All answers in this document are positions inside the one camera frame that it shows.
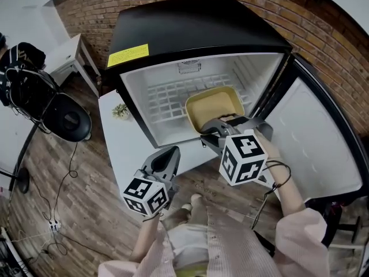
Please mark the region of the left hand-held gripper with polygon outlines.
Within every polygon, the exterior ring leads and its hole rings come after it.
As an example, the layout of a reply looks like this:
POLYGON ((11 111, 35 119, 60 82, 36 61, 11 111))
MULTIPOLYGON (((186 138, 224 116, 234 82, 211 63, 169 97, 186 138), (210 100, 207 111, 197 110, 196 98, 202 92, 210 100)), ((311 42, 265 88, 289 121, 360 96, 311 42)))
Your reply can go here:
POLYGON ((151 154, 123 185, 123 200, 128 209, 141 215, 157 215, 167 209, 176 194, 174 178, 179 162, 180 149, 176 146, 151 154))

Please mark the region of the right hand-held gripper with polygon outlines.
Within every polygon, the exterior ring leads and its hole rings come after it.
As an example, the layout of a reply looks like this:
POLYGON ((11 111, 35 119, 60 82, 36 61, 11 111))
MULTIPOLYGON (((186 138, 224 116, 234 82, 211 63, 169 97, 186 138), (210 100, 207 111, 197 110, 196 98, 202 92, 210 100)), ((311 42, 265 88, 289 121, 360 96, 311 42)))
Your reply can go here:
POLYGON ((233 115, 229 121, 211 119, 201 128, 201 141, 221 158, 219 173, 231 185, 255 181, 268 158, 255 135, 259 131, 272 139, 273 128, 262 119, 233 115))

